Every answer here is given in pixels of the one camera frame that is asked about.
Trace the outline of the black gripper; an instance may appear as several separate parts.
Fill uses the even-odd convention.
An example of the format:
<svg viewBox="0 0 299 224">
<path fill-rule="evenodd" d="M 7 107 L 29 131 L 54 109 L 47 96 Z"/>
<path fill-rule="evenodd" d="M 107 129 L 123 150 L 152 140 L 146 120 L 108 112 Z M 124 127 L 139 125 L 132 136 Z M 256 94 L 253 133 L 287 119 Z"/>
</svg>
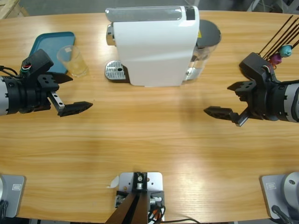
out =
<svg viewBox="0 0 299 224">
<path fill-rule="evenodd" d="M 33 79 L 23 78 L 17 81 L 21 104 L 18 112 L 30 113 L 48 110 L 53 104 L 58 111 L 58 116 L 64 117 L 79 114 L 89 109 L 93 103 L 82 101 L 64 105 L 59 98 L 57 94 L 59 84 L 72 80 L 73 78 L 64 73 L 45 72 Z"/>
<path fill-rule="evenodd" d="M 237 126 L 242 126 L 248 119 L 286 121 L 286 84 L 272 81 L 264 84 L 259 86 L 256 81 L 240 81 L 227 88 L 248 105 L 240 115 L 231 108 L 219 106 L 210 106 L 204 112 L 216 119 L 229 120 Z"/>
</svg>

